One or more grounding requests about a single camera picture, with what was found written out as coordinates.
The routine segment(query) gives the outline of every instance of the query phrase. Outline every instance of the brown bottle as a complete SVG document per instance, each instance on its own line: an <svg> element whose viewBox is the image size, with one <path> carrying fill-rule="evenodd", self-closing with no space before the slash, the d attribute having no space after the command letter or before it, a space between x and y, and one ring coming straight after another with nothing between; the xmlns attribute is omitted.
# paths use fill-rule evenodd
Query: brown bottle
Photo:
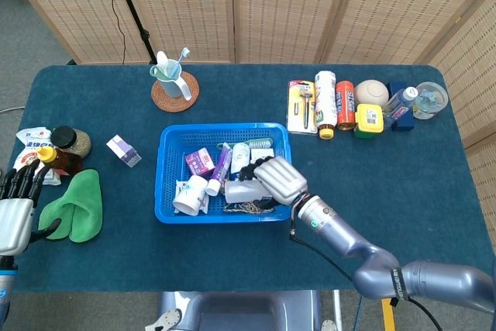
<svg viewBox="0 0 496 331"><path fill-rule="evenodd" d="M46 165L56 170L62 170L70 175L83 170L81 157L77 154L57 151L53 147L39 147L38 158Z"/></svg>

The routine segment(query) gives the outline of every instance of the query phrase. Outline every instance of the black lid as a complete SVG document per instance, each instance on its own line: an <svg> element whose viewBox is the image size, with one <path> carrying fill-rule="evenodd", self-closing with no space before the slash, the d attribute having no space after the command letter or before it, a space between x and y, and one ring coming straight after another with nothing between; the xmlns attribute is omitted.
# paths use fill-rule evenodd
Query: black lid
<svg viewBox="0 0 496 331"><path fill-rule="evenodd" d="M50 141L56 147L65 149L67 147L71 147L72 144L76 142L77 137L78 135L76 134L76 131L74 131L71 127L60 126L52 131Z"/></svg>

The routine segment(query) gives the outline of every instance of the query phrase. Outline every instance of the orange can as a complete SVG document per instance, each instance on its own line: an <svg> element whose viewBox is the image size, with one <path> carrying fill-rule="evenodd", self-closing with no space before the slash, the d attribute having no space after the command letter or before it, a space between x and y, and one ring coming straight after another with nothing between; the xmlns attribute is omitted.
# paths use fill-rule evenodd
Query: orange can
<svg viewBox="0 0 496 331"><path fill-rule="evenodd" d="M355 127L355 96L351 81L341 81L336 84L336 109L338 129L342 131L353 129Z"/></svg>

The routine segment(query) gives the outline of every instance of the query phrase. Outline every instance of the white cup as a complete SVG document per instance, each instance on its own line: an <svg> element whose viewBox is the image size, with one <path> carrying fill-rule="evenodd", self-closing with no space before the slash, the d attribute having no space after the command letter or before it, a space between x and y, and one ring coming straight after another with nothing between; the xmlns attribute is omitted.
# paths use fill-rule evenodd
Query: white cup
<svg viewBox="0 0 496 331"><path fill-rule="evenodd" d="M200 176L193 175L172 202L174 207L186 215L196 216L200 210L208 182Z"/></svg>

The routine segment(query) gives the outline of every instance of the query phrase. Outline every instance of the yellow container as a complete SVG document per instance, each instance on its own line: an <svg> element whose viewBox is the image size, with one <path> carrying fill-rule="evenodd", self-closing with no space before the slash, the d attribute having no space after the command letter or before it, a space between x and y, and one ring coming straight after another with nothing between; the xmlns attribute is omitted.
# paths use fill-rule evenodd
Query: yellow container
<svg viewBox="0 0 496 331"><path fill-rule="evenodd" d="M361 138L374 137L384 130L382 108L379 105L359 104L356 107L355 136Z"/></svg>

